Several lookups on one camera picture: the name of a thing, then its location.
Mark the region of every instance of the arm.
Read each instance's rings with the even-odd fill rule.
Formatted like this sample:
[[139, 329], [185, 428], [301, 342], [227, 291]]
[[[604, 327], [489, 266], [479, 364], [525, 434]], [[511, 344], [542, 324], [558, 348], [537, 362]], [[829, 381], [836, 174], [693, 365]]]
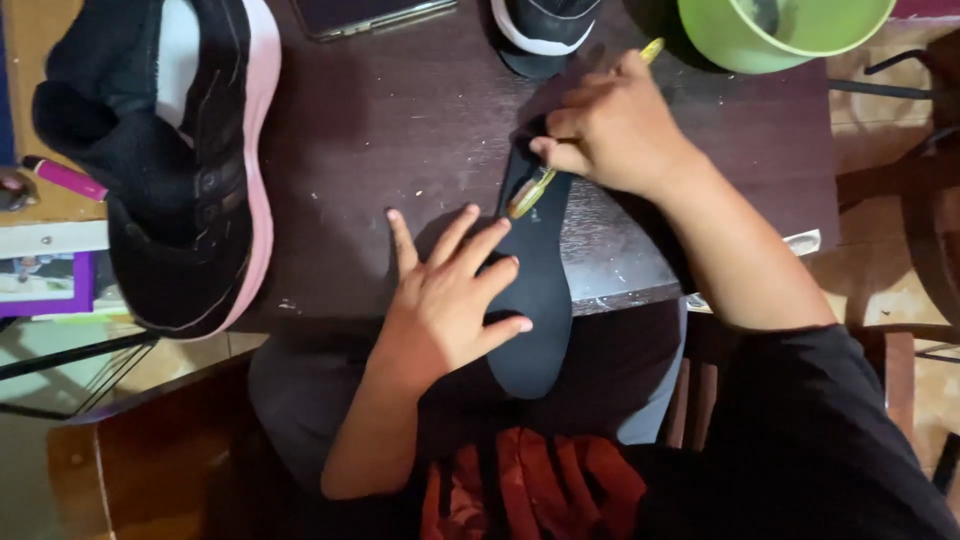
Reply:
[[568, 92], [547, 132], [531, 150], [549, 165], [660, 208], [724, 322], [757, 331], [836, 323], [780, 235], [681, 134], [636, 51]]
[[420, 396], [443, 375], [533, 328], [523, 316], [483, 326], [519, 262], [503, 258], [476, 275], [510, 230], [501, 219], [459, 249], [479, 213], [468, 206], [421, 263], [403, 217], [388, 211], [400, 283], [324, 465], [321, 489], [329, 499], [399, 491], [414, 466]]

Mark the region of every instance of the shoe sole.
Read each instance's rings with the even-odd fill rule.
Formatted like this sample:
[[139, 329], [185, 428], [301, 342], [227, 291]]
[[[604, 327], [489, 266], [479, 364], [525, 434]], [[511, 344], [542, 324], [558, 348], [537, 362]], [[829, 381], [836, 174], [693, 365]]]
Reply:
[[247, 169], [247, 200], [253, 222], [253, 241], [247, 273], [233, 308], [220, 328], [206, 336], [189, 339], [197, 341], [226, 330], [240, 318], [260, 290], [270, 256], [274, 250], [274, 218], [270, 212], [267, 189], [260, 172], [258, 147], [274, 92], [280, 79], [280, 30], [274, 14], [264, 0], [243, 0], [250, 21], [250, 60], [247, 63], [247, 105], [244, 109], [244, 163]]

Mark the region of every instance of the gray pants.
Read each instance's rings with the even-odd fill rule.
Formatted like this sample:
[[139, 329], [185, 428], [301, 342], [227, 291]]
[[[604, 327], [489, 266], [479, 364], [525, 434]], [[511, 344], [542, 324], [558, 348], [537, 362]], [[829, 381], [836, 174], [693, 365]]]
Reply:
[[[574, 319], [564, 366], [541, 399], [507, 399], [485, 359], [438, 380], [420, 399], [424, 463], [513, 426], [543, 435], [598, 434], [654, 442], [680, 368], [683, 301]], [[271, 337], [255, 353], [250, 396], [267, 436], [297, 482], [319, 492], [320, 474], [363, 377], [371, 342], [318, 347]]]

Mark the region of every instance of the right hand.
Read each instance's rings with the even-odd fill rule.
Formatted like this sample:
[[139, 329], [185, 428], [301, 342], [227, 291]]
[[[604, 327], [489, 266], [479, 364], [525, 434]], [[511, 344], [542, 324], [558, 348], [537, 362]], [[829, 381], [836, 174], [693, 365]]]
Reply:
[[677, 127], [638, 51], [589, 74], [546, 118], [530, 150], [553, 168], [650, 198], [702, 156]]

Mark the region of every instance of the green bowl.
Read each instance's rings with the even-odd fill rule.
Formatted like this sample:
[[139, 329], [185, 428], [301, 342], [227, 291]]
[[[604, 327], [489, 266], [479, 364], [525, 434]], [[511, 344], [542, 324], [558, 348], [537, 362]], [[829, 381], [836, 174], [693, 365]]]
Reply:
[[679, 0], [694, 46], [739, 73], [838, 55], [872, 36], [897, 0]]

